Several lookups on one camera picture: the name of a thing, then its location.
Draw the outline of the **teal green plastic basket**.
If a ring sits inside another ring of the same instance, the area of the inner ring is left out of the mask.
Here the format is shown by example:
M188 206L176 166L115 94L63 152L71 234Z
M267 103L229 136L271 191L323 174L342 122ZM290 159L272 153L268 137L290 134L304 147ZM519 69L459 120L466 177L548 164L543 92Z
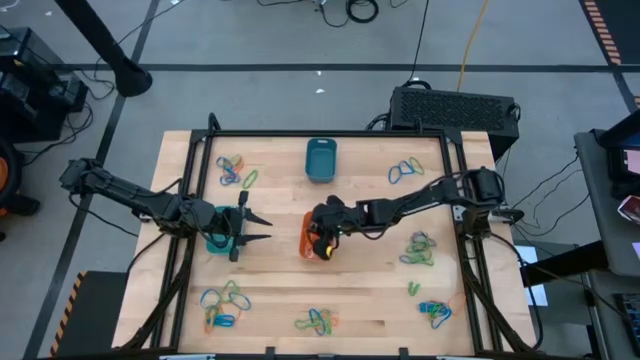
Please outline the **teal green plastic basket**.
M234 238L245 234L244 220L238 206L217 206L215 232L205 232L206 249L211 254L228 255L234 245Z

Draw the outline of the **blue plastic basket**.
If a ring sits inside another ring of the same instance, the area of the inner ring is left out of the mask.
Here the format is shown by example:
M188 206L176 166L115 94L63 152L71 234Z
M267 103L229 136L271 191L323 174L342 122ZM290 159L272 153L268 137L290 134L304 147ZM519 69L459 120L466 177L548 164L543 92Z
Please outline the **blue plastic basket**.
M331 138L312 138L307 143L305 173L312 183L330 183L336 174L337 143Z

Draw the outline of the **red card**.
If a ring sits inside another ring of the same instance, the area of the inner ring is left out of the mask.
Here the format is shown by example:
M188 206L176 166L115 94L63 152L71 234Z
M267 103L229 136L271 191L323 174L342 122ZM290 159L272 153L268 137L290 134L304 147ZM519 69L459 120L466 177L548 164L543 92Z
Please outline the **red card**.
M640 197L627 196L618 206L617 212L626 220L640 225Z

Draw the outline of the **orange and black machine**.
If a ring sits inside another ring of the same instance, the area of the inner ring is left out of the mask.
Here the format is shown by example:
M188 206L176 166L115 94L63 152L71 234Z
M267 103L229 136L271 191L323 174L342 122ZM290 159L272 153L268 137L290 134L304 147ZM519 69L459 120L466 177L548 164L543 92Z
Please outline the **orange and black machine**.
M14 145L0 137L0 216L32 216L39 210L38 200L20 193L23 160Z

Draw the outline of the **grey desk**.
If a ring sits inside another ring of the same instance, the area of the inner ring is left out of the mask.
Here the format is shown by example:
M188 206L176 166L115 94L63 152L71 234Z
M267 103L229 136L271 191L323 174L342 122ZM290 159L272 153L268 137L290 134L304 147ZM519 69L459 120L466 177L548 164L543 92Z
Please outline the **grey desk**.
M611 195L613 183L608 177L606 151L590 132L573 137L592 208L611 272L640 277L640 225L623 218L617 211L621 201Z

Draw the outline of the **black pole stand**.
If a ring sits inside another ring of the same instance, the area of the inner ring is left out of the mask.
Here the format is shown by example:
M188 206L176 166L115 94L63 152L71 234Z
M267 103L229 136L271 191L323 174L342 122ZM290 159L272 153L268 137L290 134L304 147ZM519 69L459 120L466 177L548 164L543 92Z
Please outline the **black pole stand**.
M146 92L152 77L122 50L87 0L54 0L115 75L115 87L123 97Z

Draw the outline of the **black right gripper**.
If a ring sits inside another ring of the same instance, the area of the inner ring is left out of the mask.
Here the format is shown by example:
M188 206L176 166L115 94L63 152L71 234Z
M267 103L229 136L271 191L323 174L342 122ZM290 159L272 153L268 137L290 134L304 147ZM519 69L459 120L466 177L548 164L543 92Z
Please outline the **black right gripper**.
M343 228L351 231L358 222L358 210L347 207L335 195L327 197L325 203L316 205L310 212L307 239L311 252L319 259L328 261L339 247Z

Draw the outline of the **black monitor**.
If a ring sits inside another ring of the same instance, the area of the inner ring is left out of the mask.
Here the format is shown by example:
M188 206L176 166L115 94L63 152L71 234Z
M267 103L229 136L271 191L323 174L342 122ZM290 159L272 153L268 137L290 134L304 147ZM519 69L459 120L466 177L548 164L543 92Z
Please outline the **black monitor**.
M612 196L640 197L640 109L599 133L596 141L605 150Z

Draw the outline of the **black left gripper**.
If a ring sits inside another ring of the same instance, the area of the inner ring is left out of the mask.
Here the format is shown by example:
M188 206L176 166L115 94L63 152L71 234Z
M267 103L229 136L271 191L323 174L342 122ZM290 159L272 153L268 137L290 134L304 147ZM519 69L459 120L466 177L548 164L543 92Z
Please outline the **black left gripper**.
M205 248L210 254L225 255L231 262L239 260L240 249L251 241L270 238L268 234L245 234L245 220L265 226L272 223L247 208L248 192L241 191L237 206L217 206L213 230L204 232Z

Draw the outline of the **black equipment cart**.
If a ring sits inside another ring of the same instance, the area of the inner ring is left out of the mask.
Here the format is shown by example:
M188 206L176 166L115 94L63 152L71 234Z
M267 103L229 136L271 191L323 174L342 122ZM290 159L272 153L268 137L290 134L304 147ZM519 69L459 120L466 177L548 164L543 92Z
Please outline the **black equipment cart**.
M87 85L30 28L0 25L0 136L13 143L57 140L80 112Z

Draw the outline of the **black hazard-striped floor mat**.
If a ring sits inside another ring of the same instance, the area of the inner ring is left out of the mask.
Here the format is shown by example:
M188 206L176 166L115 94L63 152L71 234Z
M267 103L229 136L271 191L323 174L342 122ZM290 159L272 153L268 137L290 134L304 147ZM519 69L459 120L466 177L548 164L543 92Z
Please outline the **black hazard-striped floor mat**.
M579 0L607 61L640 66L640 0Z
M125 284L125 273L79 272L72 284L49 355L68 357L109 352Z

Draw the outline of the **black computer case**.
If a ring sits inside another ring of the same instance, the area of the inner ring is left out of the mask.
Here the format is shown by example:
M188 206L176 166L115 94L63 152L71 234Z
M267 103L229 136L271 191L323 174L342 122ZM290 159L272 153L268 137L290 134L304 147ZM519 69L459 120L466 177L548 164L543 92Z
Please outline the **black computer case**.
M387 130L441 130L450 135L485 132L494 159L519 139L520 106L511 97L424 87L394 89Z

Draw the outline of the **orange plastic basket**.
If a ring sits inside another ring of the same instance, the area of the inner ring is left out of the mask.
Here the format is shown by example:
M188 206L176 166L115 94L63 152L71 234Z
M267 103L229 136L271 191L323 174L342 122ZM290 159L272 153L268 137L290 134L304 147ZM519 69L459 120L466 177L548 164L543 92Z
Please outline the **orange plastic basket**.
M303 217L303 223L299 239L299 255L307 260L320 260L314 251L314 243L320 239L316 232L316 223L312 220L312 212L307 212Z

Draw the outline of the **white paper sheet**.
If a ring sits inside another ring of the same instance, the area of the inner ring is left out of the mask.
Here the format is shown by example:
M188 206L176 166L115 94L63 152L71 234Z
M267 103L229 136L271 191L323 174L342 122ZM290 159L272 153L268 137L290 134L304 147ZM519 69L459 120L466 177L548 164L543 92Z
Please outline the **white paper sheet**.
M526 263L535 263L538 261L538 255L534 247L527 245L516 245L515 248L518 251L518 254ZM526 298L530 306L532 306L533 303L536 303L537 306L548 306L546 291L543 285L535 285L529 287L526 290Z

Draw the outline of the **black keyboard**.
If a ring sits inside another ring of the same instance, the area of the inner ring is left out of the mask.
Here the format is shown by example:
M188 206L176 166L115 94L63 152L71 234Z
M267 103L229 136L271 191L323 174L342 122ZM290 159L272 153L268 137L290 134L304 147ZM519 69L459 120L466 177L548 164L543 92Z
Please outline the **black keyboard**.
M613 295L616 305L623 316L635 354L640 357L640 293L622 293Z

